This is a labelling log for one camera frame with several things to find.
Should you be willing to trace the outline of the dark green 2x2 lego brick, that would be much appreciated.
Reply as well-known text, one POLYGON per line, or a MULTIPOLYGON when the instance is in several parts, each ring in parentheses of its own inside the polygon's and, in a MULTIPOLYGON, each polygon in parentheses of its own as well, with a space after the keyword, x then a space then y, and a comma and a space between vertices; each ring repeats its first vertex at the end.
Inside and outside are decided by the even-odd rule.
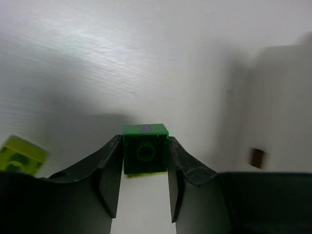
POLYGON ((125 175, 167 171, 169 132, 164 124, 124 125, 122 138, 125 175))

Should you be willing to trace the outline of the brown drawer tab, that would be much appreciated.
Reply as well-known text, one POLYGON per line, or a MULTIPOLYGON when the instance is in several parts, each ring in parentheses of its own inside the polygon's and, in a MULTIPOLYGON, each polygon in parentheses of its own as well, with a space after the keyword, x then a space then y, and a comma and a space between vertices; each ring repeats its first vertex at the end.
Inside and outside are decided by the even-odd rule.
POLYGON ((264 166, 265 157, 266 157, 265 151, 258 148, 251 148, 249 156, 249 165, 258 169, 262 169, 264 166))

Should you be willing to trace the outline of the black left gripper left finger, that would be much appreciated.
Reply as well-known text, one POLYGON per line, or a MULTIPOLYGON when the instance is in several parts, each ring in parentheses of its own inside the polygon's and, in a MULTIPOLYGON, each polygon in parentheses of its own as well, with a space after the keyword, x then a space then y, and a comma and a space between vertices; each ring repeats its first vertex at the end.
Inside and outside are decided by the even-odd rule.
POLYGON ((108 234, 117 215, 122 137, 48 178, 0 174, 3 234, 108 234))

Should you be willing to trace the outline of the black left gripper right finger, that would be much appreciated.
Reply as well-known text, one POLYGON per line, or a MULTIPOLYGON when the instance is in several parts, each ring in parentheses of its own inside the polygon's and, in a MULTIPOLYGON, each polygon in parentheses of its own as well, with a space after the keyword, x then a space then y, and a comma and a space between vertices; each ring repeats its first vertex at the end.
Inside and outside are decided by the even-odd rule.
POLYGON ((178 234, 309 234, 309 173, 218 173, 168 142, 171 220, 178 234))

